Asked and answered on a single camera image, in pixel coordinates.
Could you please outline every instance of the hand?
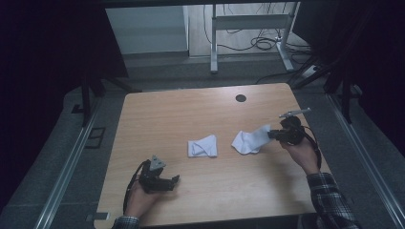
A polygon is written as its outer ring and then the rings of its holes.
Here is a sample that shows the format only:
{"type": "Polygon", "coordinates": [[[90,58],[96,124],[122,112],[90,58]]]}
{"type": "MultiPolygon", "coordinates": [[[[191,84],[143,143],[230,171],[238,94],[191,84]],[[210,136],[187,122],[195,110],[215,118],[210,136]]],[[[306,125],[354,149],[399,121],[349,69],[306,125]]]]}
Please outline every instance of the hand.
{"type": "Polygon", "coordinates": [[[292,159],[303,168],[307,176],[320,173],[317,165],[318,158],[316,157],[312,145],[306,138],[298,145],[291,146],[284,142],[280,142],[280,144],[283,149],[289,152],[292,159]]]}
{"type": "Polygon", "coordinates": [[[134,182],[124,216],[140,218],[158,200],[162,193],[147,194],[138,181],[134,182]]]}

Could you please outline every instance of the table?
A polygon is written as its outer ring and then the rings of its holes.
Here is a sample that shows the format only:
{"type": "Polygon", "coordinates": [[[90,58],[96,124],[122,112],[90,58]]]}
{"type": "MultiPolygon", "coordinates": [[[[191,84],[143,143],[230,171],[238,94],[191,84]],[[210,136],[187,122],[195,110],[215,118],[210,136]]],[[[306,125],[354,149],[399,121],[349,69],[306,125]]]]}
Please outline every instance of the table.
{"type": "MultiPolygon", "coordinates": [[[[314,212],[304,172],[277,141],[257,155],[231,146],[239,131],[280,129],[278,116],[299,109],[287,84],[128,94],[97,208],[110,217],[95,227],[111,228],[122,215],[126,186],[152,155],[167,164],[161,178],[179,174],[181,181],[141,219],[143,226],[314,212]],[[187,157],[187,141],[208,135],[217,137],[218,157],[187,157]]],[[[322,171],[330,171],[326,161],[322,171]]]]}

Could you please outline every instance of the power strip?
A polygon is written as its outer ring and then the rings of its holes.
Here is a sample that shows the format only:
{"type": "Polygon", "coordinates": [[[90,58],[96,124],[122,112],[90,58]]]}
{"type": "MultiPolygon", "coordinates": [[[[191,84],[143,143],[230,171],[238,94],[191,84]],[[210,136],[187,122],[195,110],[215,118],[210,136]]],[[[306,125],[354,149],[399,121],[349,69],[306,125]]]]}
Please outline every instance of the power strip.
{"type": "Polygon", "coordinates": [[[318,66],[312,65],[309,68],[307,68],[305,72],[302,73],[302,76],[304,78],[308,78],[311,75],[313,75],[314,73],[316,73],[316,71],[318,71],[318,70],[320,70],[320,68],[318,66]]]}

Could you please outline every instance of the wrist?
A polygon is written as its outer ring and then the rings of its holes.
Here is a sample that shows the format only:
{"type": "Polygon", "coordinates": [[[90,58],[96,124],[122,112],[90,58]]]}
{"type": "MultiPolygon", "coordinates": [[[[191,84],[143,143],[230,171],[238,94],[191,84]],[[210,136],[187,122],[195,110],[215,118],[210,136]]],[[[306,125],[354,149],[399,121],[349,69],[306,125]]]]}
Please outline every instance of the wrist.
{"type": "Polygon", "coordinates": [[[124,216],[135,217],[135,218],[139,219],[142,216],[142,213],[136,207],[128,207],[125,210],[124,216]]]}
{"type": "Polygon", "coordinates": [[[303,168],[303,169],[307,176],[321,173],[321,171],[318,168],[310,168],[310,169],[303,168]]]}

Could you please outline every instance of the shirt sleeve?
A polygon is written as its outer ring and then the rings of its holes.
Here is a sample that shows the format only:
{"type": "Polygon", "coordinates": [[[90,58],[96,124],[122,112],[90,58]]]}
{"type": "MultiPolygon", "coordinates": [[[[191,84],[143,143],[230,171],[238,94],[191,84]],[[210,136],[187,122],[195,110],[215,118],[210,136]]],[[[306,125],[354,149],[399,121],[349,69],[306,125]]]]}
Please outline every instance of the shirt sleeve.
{"type": "Polygon", "coordinates": [[[139,219],[126,216],[119,217],[114,221],[112,229],[139,229],[139,219]]]}
{"type": "Polygon", "coordinates": [[[331,174],[309,175],[307,180],[313,207],[320,217],[318,228],[361,228],[331,174]]]}

